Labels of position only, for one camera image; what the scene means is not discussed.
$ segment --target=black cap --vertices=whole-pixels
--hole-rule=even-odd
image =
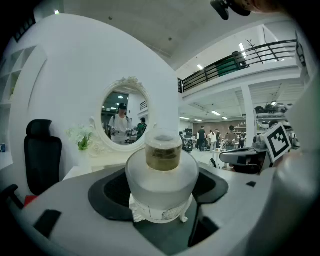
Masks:
[[[127,105],[124,104],[124,103],[120,103],[119,109],[121,109],[121,110],[126,110],[126,109],[127,109]]]

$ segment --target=white column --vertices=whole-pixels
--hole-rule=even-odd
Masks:
[[[251,93],[248,85],[241,86],[246,115],[246,142],[245,147],[251,147],[255,136],[255,115]]]

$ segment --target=green cloth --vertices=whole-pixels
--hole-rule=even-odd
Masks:
[[[145,130],[147,129],[147,125],[146,124],[143,124],[143,123],[139,123],[136,127],[136,130],[137,130],[137,136],[136,136],[136,140],[139,140],[142,135],[144,135],[145,133]]]

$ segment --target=ceiling light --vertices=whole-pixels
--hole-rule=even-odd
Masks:
[[[244,45],[242,43],[239,44],[239,47],[240,47],[241,52],[245,50]],[[247,54],[245,52],[243,52],[242,55],[244,56],[244,58],[247,57]]]
[[[211,112],[212,114],[215,114],[215,115],[217,115],[217,116],[221,116],[218,112],[216,112],[216,111],[212,111]]]

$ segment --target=balcony railing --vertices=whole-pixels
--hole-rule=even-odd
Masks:
[[[148,106],[147,106],[147,102],[144,101],[140,104],[140,110],[143,110],[143,109],[146,109]]]
[[[286,40],[259,45],[240,52],[235,51],[230,56],[206,66],[184,80],[178,78],[178,92],[182,94],[213,79],[248,69],[252,65],[294,58],[296,45],[297,40]]]

